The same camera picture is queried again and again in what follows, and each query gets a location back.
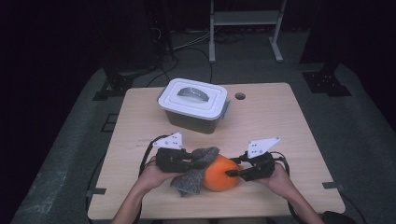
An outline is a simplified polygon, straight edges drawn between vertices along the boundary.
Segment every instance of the white bracket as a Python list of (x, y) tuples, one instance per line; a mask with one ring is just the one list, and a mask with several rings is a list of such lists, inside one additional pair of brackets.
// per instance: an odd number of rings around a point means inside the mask
[(155, 147), (166, 147), (172, 149), (182, 149), (183, 136), (181, 133), (174, 133), (165, 138), (162, 138), (152, 144)]
[(247, 157), (249, 159), (258, 157), (268, 151), (279, 141), (279, 137), (250, 141), (248, 143)]

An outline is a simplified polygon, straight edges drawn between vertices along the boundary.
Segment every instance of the person's left hand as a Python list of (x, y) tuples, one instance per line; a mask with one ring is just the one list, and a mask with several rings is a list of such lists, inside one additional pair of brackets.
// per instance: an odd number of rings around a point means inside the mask
[(142, 175), (136, 181), (136, 185), (146, 190), (158, 188), (165, 180), (180, 176), (180, 173), (165, 173), (156, 165), (155, 156), (146, 165)]

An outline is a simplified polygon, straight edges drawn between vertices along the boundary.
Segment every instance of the dark floor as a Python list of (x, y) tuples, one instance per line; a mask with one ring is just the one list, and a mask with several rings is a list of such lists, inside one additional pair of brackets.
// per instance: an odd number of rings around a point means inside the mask
[[(217, 45), (217, 61), (209, 64), (207, 42), (176, 52), (177, 66), (170, 78), (184, 77), (214, 84), (287, 82), (291, 85), (306, 121), (334, 181), (356, 204), (368, 223), (393, 223), (396, 201), (396, 134), (384, 119), (359, 78), (340, 64), (335, 75), (351, 96), (330, 97), (312, 93), (303, 72), (317, 71), (322, 64), (299, 64), (308, 32), (282, 32), (278, 45), (284, 57), (277, 63), (270, 48), (271, 33), (239, 35), (239, 41)], [(174, 34), (175, 46), (196, 35)], [(169, 57), (163, 69), (176, 65)], [(144, 88), (162, 70), (136, 79)], [(12, 223), (89, 223), (86, 193), (100, 173), (111, 133), (102, 132), (109, 114), (119, 113), (122, 97), (93, 101), (106, 80), (103, 70), (92, 74), (37, 175)], [(165, 76), (150, 87), (165, 86)], [(346, 215), (363, 223), (358, 211), (346, 202)], [(277, 223), (294, 223), (291, 217), (275, 217)], [(94, 221), (108, 223), (108, 220)]]

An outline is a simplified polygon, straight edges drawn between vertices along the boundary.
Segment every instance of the forearm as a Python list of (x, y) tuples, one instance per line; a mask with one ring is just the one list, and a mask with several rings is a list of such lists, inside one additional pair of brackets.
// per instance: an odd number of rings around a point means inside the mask
[(138, 185), (134, 185), (123, 201), (119, 211), (114, 216), (112, 224), (132, 224), (139, 213), (143, 197), (149, 192)]
[(323, 220), (300, 192), (285, 197), (285, 199), (288, 200), (298, 217), (305, 223), (324, 224)]

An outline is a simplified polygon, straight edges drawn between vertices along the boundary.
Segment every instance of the orange ball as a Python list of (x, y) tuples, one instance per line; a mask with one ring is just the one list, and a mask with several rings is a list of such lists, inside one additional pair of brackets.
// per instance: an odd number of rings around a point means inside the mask
[(234, 187), (240, 177), (229, 177), (225, 174), (228, 170), (242, 170), (243, 167), (236, 164), (234, 161), (221, 156), (220, 154), (206, 169), (204, 176), (204, 186), (214, 191), (224, 191)]

